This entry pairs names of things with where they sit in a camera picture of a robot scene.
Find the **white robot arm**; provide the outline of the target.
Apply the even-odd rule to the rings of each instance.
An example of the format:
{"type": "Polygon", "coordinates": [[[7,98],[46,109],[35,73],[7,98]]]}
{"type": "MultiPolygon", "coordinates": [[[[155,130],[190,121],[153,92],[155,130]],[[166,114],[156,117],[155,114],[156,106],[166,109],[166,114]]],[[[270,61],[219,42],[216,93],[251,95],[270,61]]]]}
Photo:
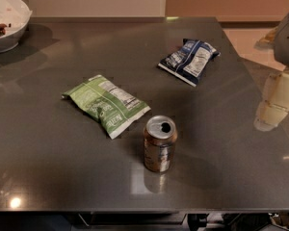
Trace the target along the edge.
{"type": "Polygon", "coordinates": [[[262,90],[254,126],[264,132],[276,128],[289,113],[289,13],[276,27],[273,50],[275,60],[286,68],[270,74],[262,90]]]}

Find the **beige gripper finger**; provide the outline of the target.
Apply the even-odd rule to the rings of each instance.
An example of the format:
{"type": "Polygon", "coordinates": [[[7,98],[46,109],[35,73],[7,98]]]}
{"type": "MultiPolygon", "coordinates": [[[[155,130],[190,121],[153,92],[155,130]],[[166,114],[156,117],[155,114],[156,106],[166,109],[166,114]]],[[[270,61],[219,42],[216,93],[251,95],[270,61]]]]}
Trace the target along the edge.
{"type": "Polygon", "coordinates": [[[275,129],[289,113],[289,67],[271,73],[262,90],[254,120],[254,127],[262,132],[275,129]]]}

